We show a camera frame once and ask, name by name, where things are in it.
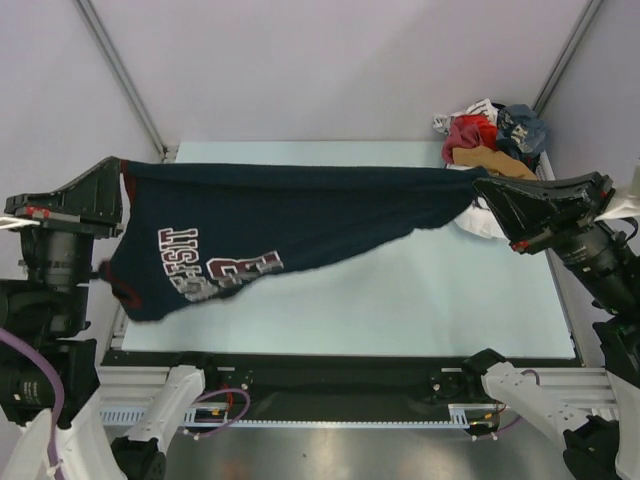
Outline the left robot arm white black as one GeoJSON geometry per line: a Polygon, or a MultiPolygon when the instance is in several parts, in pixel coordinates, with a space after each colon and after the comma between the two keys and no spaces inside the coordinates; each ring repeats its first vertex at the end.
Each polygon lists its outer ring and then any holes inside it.
{"type": "Polygon", "coordinates": [[[106,435],[97,344],[79,333],[94,243],[123,229],[123,165],[109,157],[56,190],[6,202],[1,225],[19,234],[26,272],[1,283],[1,408],[23,432],[8,479],[161,479],[186,411],[220,390],[216,370],[177,365],[126,434],[106,435]]]}

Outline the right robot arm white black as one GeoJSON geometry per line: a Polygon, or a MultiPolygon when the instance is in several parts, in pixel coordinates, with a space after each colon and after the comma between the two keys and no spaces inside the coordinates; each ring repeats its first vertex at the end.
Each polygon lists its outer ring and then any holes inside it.
{"type": "Polygon", "coordinates": [[[463,393],[510,407],[551,440],[576,479],[639,476],[639,255],[629,236],[609,226],[639,226],[639,181],[622,189],[597,172],[557,181],[485,178],[474,184],[511,248],[550,250],[607,315],[596,322],[568,306],[583,361],[603,364],[617,416],[605,419],[559,399],[533,370],[520,370],[486,349],[464,363],[463,393]]]}

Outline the navy tank top red trim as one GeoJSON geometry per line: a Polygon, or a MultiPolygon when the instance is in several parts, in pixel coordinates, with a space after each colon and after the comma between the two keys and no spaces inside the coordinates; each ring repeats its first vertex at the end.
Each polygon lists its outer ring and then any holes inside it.
{"type": "Polygon", "coordinates": [[[137,322],[441,228],[472,204],[474,182],[487,177],[482,168],[133,161],[121,168],[129,219],[99,276],[137,322]]]}

